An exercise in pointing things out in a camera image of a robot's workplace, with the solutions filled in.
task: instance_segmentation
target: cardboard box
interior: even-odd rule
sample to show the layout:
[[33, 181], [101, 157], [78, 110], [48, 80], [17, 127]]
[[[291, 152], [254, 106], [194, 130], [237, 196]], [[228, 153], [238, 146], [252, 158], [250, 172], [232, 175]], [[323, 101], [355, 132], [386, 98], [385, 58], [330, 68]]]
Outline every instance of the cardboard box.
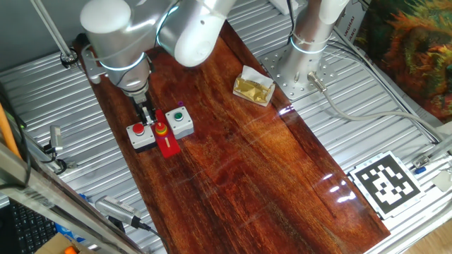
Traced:
[[345, 12], [336, 26], [342, 35], [353, 43], [358, 35], [364, 15], [366, 15], [367, 5], [359, 0], [350, 0], [345, 7]]
[[64, 250], [71, 246], [79, 251], [78, 254], [96, 254], [96, 252], [77, 243], [75, 240], [67, 239], [60, 233], [46, 242], [35, 254], [64, 254]]

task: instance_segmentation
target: emergency stop button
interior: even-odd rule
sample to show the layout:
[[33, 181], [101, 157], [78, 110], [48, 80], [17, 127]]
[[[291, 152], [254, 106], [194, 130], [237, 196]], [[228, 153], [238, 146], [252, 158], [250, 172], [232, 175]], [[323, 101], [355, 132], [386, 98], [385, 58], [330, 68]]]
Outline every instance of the emergency stop button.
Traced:
[[157, 123], [155, 125], [155, 132], [158, 136], [164, 137], [168, 134], [168, 127], [164, 123]]
[[136, 125], [133, 126], [132, 130], [136, 135], [143, 135], [144, 134], [144, 125], [141, 123], [137, 123]]

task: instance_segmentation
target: colorful painting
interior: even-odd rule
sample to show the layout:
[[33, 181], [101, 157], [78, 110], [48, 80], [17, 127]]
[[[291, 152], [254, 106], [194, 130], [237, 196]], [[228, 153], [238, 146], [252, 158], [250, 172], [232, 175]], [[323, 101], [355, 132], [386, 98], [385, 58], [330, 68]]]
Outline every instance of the colorful painting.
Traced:
[[452, 0], [373, 0], [356, 44], [419, 105], [452, 121]]

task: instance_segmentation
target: red button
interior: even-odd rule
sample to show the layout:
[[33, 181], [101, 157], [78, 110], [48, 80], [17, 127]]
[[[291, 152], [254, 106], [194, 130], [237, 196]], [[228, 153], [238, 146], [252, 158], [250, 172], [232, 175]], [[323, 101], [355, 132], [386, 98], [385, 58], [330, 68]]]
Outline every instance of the red button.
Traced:
[[141, 123], [137, 123], [133, 126], [133, 131], [136, 135], [142, 135], [144, 133], [144, 126]]

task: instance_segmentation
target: keyboard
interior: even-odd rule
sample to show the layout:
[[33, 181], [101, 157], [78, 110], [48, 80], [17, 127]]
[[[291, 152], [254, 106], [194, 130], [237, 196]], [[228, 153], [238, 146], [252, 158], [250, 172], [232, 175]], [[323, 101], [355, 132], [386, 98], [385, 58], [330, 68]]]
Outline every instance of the keyboard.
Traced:
[[57, 234], [55, 223], [27, 207], [10, 200], [20, 254], [34, 254]]

